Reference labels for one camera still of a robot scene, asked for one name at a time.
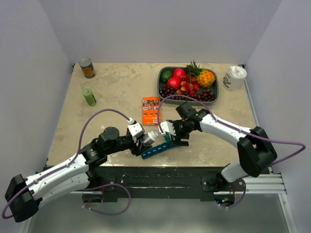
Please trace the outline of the teal weekly pill organizer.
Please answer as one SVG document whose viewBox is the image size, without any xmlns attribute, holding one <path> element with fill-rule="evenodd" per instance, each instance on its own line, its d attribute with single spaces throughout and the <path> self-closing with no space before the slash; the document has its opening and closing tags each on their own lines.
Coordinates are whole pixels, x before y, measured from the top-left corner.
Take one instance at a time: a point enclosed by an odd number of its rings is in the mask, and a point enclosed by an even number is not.
<svg viewBox="0 0 311 233">
<path fill-rule="evenodd" d="M 162 152 L 165 152 L 167 150 L 174 148 L 172 138 L 168 133 L 166 133 L 164 138 L 165 138 L 164 143 L 154 146 L 150 149 L 147 149 L 144 153 L 142 153 L 141 154 L 142 159 L 148 159 L 152 156 L 155 156 L 157 154 L 160 154 Z"/>
</svg>

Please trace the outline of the white pill bottle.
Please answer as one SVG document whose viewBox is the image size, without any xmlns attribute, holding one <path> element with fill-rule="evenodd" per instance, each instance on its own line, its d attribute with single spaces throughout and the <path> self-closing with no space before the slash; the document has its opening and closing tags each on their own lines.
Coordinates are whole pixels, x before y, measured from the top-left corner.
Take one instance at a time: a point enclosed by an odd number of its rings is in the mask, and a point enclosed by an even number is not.
<svg viewBox="0 0 311 233">
<path fill-rule="evenodd" d="M 155 130 L 149 131 L 143 136 L 142 143 L 145 146 L 152 145 L 158 138 L 158 132 Z"/>
</svg>

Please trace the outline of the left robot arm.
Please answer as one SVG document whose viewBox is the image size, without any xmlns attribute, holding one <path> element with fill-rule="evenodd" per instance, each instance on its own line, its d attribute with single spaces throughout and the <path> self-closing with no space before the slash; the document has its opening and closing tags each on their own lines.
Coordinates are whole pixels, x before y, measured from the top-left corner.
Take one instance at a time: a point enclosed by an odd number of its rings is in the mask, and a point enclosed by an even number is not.
<svg viewBox="0 0 311 233">
<path fill-rule="evenodd" d="M 80 152 L 43 172 L 24 178 L 21 174 L 14 176 L 5 192 L 7 205 L 15 222 L 23 222 L 39 210 L 43 196 L 57 185 L 76 175 L 86 175 L 107 161 L 110 154 L 130 150 L 135 156 L 151 148 L 153 141 L 147 134 L 132 135 L 130 130 L 121 136 L 115 127 L 106 128 L 99 136 L 85 145 Z"/>
</svg>

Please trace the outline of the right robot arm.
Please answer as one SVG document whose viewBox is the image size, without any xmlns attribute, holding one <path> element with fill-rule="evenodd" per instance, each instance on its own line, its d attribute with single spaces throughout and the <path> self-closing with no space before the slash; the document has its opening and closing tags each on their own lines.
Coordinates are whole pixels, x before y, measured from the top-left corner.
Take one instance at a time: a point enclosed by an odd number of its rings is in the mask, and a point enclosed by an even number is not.
<svg viewBox="0 0 311 233">
<path fill-rule="evenodd" d="M 187 146 L 181 139 L 189 139 L 190 133 L 197 130 L 214 135 L 238 150 L 239 161 L 227 165 L 210 181 L 223 191 L 231 188 L 237 179 L 258 177 L 277 158 L 272 143 L 265 141 L 268 136 L 261 127 L 250 129 L 230 124 L 212 116 L 206 109 L 195 110 L 188 102 L 179 105 L 176 111 L 181 119 L 171 123 L 175 133 L 173 140 L 177 144 Z"/>
</svg>

